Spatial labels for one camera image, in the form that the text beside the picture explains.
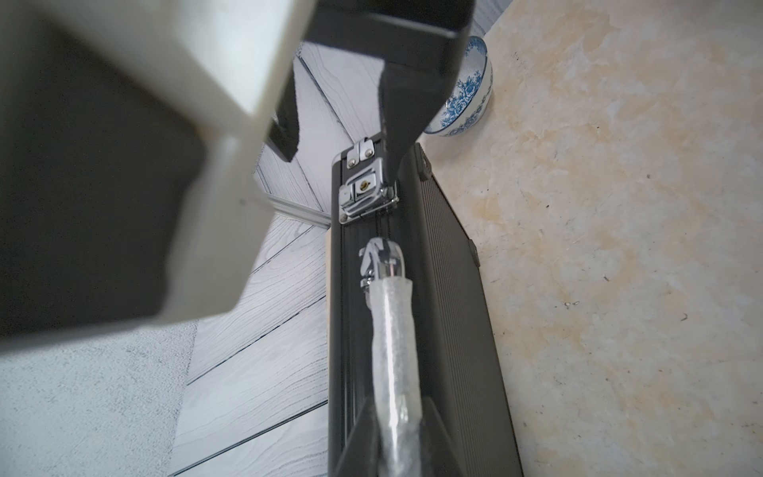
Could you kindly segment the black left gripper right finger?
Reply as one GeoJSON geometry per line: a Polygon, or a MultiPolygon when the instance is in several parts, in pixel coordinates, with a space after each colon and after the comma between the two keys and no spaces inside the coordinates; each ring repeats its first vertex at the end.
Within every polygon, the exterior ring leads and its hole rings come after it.
{"type": "Polygon", "coordinates": [[[457,477],[462,469],[447,429],[430,397],[422,399],[420,422],[421,472],[424,477],[457,477]]]}

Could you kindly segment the blue white patterned bowl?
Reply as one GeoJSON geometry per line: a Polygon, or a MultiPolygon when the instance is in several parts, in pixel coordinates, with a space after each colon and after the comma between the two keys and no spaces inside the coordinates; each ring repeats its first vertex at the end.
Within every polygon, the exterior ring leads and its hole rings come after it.
{"type": "Polygon", "coordinates": [[[481,37],[471,36],[453,92],[424,133],[452,137],[474,126],[487,110],[493,83],[488,47],[481,37]]]}

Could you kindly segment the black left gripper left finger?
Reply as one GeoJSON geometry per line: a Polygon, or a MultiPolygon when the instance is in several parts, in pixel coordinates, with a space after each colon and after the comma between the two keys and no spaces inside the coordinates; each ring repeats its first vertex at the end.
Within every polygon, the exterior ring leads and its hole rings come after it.
{"type": "Polygon", "coordinates": [[[332,475],[377,477],[380,453],[381,431],[375,401],[366,399],[332,475]]]}

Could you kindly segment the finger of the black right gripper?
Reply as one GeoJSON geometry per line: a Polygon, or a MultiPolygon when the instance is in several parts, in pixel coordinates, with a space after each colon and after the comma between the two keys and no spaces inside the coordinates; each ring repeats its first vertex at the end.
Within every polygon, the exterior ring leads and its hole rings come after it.
{"type": "Polygon", "coordinates": [[[265,145],[283,162],[290,163],[298,151],[300,124],[294,71],[287,76],[281,99],[270,123],[265,145]]]}
{"type": "Polygon", "coordinates": [[[473,1],[319,1],[304,39],[385,62],[379,91],[385,176],[450,97],[469,39],[473,1]]]}

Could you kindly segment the black poker case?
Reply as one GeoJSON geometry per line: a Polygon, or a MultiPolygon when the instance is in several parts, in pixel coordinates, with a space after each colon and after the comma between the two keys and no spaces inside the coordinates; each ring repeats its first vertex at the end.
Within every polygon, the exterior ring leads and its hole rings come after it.
{"type": "Polygon", "coordinates": [[[386,238],[401,247],[412,283],[421,395],[441,416],[461,476],[519,476],[522,461],[478,252],[420,146],[401,162],[397,196],[387,210],[331,228],[328,472],[364,401],[373,399],[373,324],[361,286],[361,251],[369,240],[386,238]]]}

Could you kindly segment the right aluminium frame post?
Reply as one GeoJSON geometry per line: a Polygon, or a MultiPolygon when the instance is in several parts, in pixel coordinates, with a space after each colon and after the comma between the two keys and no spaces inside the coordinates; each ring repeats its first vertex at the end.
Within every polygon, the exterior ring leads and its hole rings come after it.
{"type": "Polygon", "coordinates": [[[329,229],[331,227],[331,216],[318,210],[310,209],[306,206],[276,197],[272,194],[265,194],[266,198],[278,214],[288,216],[294,220],[312,224],[316,227],[329,229]]]}

